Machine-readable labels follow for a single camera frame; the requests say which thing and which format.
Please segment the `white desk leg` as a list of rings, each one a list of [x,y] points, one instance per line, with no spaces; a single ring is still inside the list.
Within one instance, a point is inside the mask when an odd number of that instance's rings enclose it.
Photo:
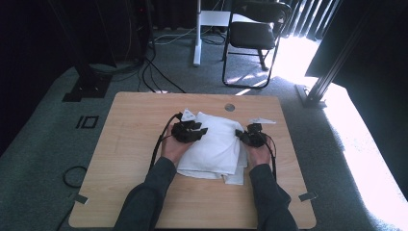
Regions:
[[[201,64],[201,27],[202,26],[217,26],[227,27],[229,22],[230,13],[224,11],[203,11],[201,9],[201,0],[196,0],[196,38],[193,53],[193,65],[200,66]]]

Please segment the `person's right hand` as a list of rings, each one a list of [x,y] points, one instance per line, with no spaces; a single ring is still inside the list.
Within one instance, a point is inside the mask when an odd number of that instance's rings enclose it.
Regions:
[[[260,147],[248,146],[248,161],[250,167],[254,168],[259,165],[269,165],[271,162],[270,144],[267,142]]]

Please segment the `aluminium profile stand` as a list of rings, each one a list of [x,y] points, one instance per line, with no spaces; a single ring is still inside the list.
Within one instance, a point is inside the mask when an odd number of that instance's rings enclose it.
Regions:
[[[306,73],[318,73],[311,88],[296,85],[302,105],[324,108],[322,97],[354,50],[368,24],[376,0],[339,0],[339,7],[329,23],[316,56]]]

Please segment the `black metal stand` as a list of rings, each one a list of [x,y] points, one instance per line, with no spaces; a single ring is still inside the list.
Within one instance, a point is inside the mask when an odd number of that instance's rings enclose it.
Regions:
[[[45,0],[45,2],[60,43],[79,75],[72,90],[64,95],[63,102],[80,102],[83,98],[104,98],[112,75],[97,74],[89,66],[61,0]]]

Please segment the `white skirt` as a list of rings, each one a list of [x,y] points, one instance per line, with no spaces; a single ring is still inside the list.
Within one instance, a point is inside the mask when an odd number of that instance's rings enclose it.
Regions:
[[[236,131],[243,131],[242,126],[235,120],[201,112],[195,121],[207,128],[207,133],[182,156],[177,172],[192,178],[222,179],[228,185],[243,185],[246,152],[236,136]]]

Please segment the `person's left hand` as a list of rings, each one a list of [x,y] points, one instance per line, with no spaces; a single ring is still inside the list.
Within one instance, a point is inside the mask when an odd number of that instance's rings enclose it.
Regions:
[[[177,165],[185,152],[192,146],[192,143],[183,143],[176,140],[171,135],[172,128],[172,125],[168,127],[166,137],[162,141],[161,156],[169,159],[172,163]]]

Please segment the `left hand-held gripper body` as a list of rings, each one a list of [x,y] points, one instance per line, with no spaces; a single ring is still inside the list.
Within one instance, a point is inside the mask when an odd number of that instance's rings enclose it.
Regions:
[[[173,125],[171,135],[179,142],[193,142],[193,127],[196,116],[189,109],[185,109],[183,113],[178,114],[176,117],[179,121]]]

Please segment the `black folding chair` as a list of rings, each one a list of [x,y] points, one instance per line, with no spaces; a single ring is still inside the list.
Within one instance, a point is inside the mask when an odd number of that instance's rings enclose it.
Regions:
[[[231,88],[260,90],[271,80],[282,33],[292,17],[292,7],[274,0],[239,0],[232,8],[222,54],[222,83]],[[261,85],[230,82],[226,76],[229,55],[255,56],[268,73]]]

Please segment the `dark curtain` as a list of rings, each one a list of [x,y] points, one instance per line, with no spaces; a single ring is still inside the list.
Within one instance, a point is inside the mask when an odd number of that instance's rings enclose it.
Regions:
[[[71,67],[45,0],[0,0],[0,156]]]
[[[408,0],[341,0],[306,74],[347,89],[408,199]]]

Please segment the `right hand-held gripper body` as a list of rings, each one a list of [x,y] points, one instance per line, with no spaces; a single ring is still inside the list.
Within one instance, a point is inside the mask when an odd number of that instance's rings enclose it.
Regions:
[[[266,118],[251,118],[247,125],[249,146],[260,147],[267,142],[268,135],[263,132],[263,124],[275,124],[274,120]]]

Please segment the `vertical blinds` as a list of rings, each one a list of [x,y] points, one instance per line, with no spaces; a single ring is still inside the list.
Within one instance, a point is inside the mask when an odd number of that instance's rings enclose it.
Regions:
[[[288,4],[293,14],[285,27],[283,37],[310,40],[323,39],[342,0],[280,0]]]

